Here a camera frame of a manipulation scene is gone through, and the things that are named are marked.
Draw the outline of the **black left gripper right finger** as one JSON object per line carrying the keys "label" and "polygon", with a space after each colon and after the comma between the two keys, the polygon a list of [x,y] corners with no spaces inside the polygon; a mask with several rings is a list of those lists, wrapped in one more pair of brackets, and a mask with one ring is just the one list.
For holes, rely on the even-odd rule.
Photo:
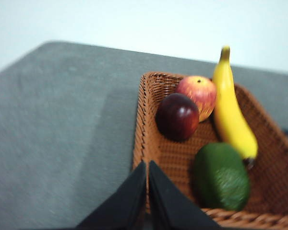
{"label": "black left gripper right finger", "polygon": [[154,162],[149,162],[149,203],[155,230],[220,230]]}

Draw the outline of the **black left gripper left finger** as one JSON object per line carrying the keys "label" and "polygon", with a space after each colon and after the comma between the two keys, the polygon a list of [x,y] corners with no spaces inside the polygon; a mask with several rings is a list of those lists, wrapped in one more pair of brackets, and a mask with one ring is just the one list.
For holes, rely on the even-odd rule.
{"label": "black left gripper left finger", "polygon": [[146,164],[142,161],[114,194],[82,220],[81,230],[132,230],[146,202]]}

